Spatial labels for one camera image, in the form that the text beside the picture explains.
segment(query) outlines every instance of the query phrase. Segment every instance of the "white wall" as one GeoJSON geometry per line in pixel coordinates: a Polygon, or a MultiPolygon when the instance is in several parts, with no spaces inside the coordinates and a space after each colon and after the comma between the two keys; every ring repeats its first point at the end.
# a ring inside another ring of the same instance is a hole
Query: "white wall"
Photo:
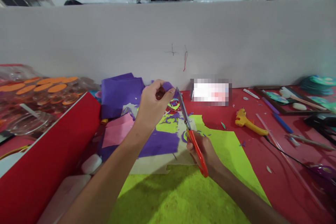
{"type": "Polygon", "coordinates": [[[181,89],[192,74],[220,73],[234,87],[290,84],[336,76],[335,12],[332,0],[0,8],[0,63],[98,83],[133,72],[181,89]]]}

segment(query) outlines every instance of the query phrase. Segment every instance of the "black cable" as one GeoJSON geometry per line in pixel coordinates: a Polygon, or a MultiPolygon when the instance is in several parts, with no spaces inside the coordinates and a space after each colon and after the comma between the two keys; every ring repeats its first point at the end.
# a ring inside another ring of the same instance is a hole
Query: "black cable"
{"type": "Polygon", "coordinates": [[[278,147],[276,147],[273,143],[271,143],[271,141],[268,139],[267,136],[264,136],[264,138],[267,140],[267,142],[269,142],[275,149],[277,149],[278,151],[282,152],[283,154],[285,154],[287,157],[290,157],[291,159],[293,159],[294,161],[298,162],[299,164],[301,164],[302,166],[306,167],[307,169],[309,169],[308,166],[306,166],[305,164],[301,163],[299,160],[293,158],[292,156],[288,155],[286,152],[280,150],[278,147]]]}
{"type": "Polygon", "coordinates": [[[298,162],[300,165],[302,165],[303,167],[307,168],[310,172],[313,172],[315,174],[317,174],[318,176],[324,178],[325,180],[327,180],[329,183],[331,183],[333,186],[335,186],[335,184],[333,182],[331,182],[330,180],[328,180],[327,178],[323,177],[321,174],[317,173],[314,170],[311,170],[308,166],[306,166],[305,164],[301,163],[299,160],[293,158],[292,156],[288,155],[286,152],[280,150],[278,147],[276,147],[269,139],[268,137],[265,135],[264,138],[267,140],[267,142],[269,142],[274,148],[276,148],[278,151],[282,152],[283,154],[285,154],[287,157],[290,157],[291,159],[293,159],[294,161],[298,162]]]}

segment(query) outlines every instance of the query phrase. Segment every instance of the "orange scissors handle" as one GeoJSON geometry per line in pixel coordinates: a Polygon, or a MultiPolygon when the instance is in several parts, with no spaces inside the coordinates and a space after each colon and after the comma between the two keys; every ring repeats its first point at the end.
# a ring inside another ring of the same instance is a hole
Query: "orange scissors handle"
{"type": "Polygon", "coordinates": [[[199,162],[201,163],[201,166],[198,166],[199,170],[201,171],[201,173],[204,177],[207,177],[208,176],[208,168],[207,168],[207,165],[205,164],[203,154],[202,154],[200,148],[198,147],[198,144],[196,142],[196,138],[194,136],[193,131],[187,131],[187,135],[188,135],[190,141],[192,142],[192,144],[194,145],[194,148],[196,150],[199,162]]]}

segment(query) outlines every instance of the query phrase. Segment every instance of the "craft table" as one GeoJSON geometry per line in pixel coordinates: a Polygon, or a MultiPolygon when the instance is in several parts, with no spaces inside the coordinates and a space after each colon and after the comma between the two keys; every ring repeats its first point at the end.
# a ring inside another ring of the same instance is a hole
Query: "craft table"
{"type": "MultiPolygon", "coordinates": [[[[190,92],[183,91],[183,96],[189,97],[190,92]]],[[[335,217],[332,214],[335,204],[313,184],[313,180],[305,168],[292,161],[311,191],[316,195],[317,201],[323,204],[321,206],[316,203],[311,194],[302,185],[302,182],[277,149],[250,129],[235,125],[236,112],[244,107],[247,118],[254,120],[258,127],[263,128],[256,116],[256,113],[259,114],[282,149],[303,163],[310,161],[336,167],[336,151],[325,151],[300,141],[301,145],[295,148],[284,137],[287,132],[273,117],[273,112],[265,102],[243,92],[243,89],[232,89],[232,106],[202,107],[186,98],[184,98],[184,103],[188,112],[202,115],[203,121],[208,128],[224,130],[221,125],[221,122],[223,122],[227,131],[235,132],[241,144],[244,141],[246,142],[245,147],[242,148],[244,148],[272,207],[287,220],[291,223],[304,224],[335,223],[335,217]],[[267,171],[266,166],[271,169],[272,173],[267,171]]],[[[303,122],[305,116],[280,116],[295,134],[332,146],[315,129],[308,127],[303,122]]]]}

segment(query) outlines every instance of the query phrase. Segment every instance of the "yellow glue gun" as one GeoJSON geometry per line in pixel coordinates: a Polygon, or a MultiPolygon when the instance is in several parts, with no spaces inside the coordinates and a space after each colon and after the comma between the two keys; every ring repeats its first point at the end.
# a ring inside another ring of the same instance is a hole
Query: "yellow glue gun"
{"type": "Polygon", "coordinates": [[[253,130],[255,133],[257,133],[258,135],[268,135],[268,131],[259,128],[258,126],[255,126],[252,122],[250,122],[247,118],[246,118],[246,112],[244,108],[241,108],[238,111],[238,114],[236,116],[236,125],[238,125],[239,127],[243,127],[246,126],[247,128],[249,128],[250,130],[253,130]]]}

